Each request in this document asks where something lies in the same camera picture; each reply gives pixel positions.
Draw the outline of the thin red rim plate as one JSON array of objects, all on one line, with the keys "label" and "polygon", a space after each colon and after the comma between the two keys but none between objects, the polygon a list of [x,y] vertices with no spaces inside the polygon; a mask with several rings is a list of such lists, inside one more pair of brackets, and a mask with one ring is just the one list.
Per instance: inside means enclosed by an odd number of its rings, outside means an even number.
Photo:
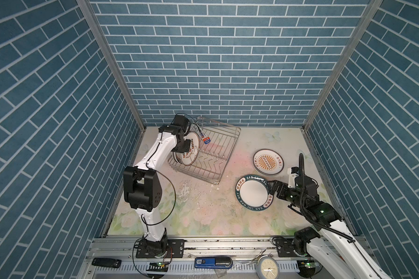
[{"label": "thin red rim plate", "polygon": [[283,171],[284,160],[271,149],[261,149],[253,155],[253,165],[258,172],[274,176]]}]

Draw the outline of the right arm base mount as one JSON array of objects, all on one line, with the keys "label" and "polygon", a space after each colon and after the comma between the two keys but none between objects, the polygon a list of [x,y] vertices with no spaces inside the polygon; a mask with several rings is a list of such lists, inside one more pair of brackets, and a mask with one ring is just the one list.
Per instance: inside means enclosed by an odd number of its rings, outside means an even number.
[{"label": "right arm base mount", "polygon": [[315,240],[323,240],[323,238],[304,239],[277,236],[271,238],[271,243],[276,247],[280,258],[307,258],[310,257],[307,245]]}]

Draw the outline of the just eat text plate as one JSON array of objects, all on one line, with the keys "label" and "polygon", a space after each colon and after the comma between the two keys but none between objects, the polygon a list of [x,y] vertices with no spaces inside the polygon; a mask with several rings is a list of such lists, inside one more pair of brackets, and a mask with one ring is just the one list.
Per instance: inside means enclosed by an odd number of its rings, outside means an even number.
[{"label": "just eat text plate", "polygon": [[196,132],[191,131],[185,136],[185,140],[190,140],[190,149],[185,153],[176,153],[176,158],[179,163],[185,166],[191,166],[196,161],[199,154],[200,136]]}]

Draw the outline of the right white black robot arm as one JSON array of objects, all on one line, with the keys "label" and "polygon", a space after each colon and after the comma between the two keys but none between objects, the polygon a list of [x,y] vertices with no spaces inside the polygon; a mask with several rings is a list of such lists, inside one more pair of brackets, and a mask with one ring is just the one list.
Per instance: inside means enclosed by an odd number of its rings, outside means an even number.
[{"label": "right white black robot arm", "polygon": [[297,177],[294,187],[278,180],[268,182],[272,196],[298,208],[310,227],[295,232],[293,249],[300,256],[318,261],[336,279],[388,279],[390,276],[366,252],[342,216],[320,200],[309,177]]}]

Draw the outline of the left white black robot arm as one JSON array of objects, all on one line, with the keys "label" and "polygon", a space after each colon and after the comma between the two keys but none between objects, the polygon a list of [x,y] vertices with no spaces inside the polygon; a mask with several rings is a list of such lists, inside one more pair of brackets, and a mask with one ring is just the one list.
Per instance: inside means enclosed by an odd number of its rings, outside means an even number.
[{"label": "left white black robot arm", "polygon": [[150,256],[167,254],[168,236],[160,217],[158,205],[162,198],[162,187],[158,169],[173,152],[190,151],[190,140],[185,139],[189,121],[174,121],[158,129],[158,136],[143,159],[123,172],[123,196],[126,203],[138,214],[143,225],[143,236],[139,244]]}]

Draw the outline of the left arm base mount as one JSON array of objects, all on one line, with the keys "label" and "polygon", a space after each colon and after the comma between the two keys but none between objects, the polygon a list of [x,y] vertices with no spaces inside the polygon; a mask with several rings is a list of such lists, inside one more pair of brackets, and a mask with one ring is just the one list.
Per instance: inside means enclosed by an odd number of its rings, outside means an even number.
[{"label": "left arm base mount", "polygon": [[183,258],[185,248],[184,239],[168,239],[158,242],[142,239],[135,247],[135,257],[137,259],[154,259],[154,258]]}]

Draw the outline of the metal wire dish rack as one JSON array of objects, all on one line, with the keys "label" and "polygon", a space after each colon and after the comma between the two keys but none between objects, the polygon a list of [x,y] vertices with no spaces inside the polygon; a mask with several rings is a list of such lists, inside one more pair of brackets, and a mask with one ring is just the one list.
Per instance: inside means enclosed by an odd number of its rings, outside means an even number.
[{"label": "metal wire dish rack", "polygon": [[241,128],[199,116],[192,131],[204,133],[209,138],[209,143],[200,141],[199,153],[191,165],[178,162],[174,155],[169,156],[169,165],[175,171],[208,183],[219,184],[241,134]]}]

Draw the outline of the grey rim hao plate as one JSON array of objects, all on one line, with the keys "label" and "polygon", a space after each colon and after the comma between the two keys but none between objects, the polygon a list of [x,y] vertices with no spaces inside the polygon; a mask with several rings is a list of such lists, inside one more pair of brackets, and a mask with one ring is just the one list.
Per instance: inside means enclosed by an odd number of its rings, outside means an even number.
[{"label": "grey rim hao plate", "polygon": [[268,209],[274,201],[268,181],[253,174],[243,176],[236,183],[235,195],[244,208],[255,212]]}]

